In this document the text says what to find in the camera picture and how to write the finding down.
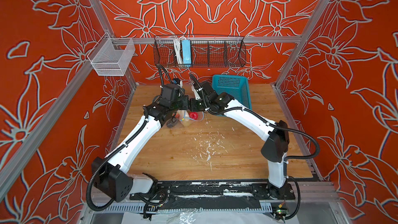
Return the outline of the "dark avocado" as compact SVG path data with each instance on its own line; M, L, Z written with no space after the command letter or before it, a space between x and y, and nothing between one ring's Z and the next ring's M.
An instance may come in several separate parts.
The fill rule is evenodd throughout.
M174 126L176 126L176 125L178 124L178 122L179 122L178 119L172 118L172 119L170 119L170 120L166 123L166 126L167 126L168 128L173 128Z

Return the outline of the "red fruit front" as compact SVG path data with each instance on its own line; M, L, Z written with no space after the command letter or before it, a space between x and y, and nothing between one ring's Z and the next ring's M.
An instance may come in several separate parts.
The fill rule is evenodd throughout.
M192 120L198 120L199 114L198 114L197 112L190 112L190 113L189 113L189 117L190 117L190 119L192 119Z

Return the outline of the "clear zip top bag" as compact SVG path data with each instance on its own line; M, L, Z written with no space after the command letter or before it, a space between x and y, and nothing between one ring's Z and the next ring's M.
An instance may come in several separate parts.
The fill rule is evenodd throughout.
M179 123L188 127L194 122L200 122L204 119L203 112L190 112L188 110L178 110L176 114L166 123L168 128L173 128Z

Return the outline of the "yellow potato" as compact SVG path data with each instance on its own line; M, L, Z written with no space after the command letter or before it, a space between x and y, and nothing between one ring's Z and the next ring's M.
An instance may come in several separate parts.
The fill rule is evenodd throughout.
M182 118L180 122L184 127L188 127L193 123L190 118Z

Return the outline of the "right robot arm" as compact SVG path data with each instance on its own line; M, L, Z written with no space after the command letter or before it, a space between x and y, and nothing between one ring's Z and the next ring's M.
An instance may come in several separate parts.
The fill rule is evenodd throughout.
M289 128L282 120L279 122L269 120L225 92L220 95L214 91L206 94L204 88L193 88L192 91L195 98L191 100L191 108L197 107L199 111L231 118L250 129L264 141L261 154L267 160L268 183L272 190L282 189L287 184L289 160L309 160L317 157L320 153L319 143L309 134ZM290 132L309 139L314 144L315 151L303 156L287 155Z

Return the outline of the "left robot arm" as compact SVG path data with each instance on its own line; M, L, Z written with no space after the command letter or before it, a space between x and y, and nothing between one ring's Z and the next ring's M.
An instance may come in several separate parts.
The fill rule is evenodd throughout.
M175 80L161 84L161 94L150 105L144 106L144 113L135 128L106 157L97 157L92 163L92 177L86 190L88 207L103 211L113 202L120 202L130 194L147 194L152 191L155 179L149 175L129 176L128 171L135 158L147 142L179 110L188 106L188 96ZM91 192L97 188L110 197L102 206L92 200Z

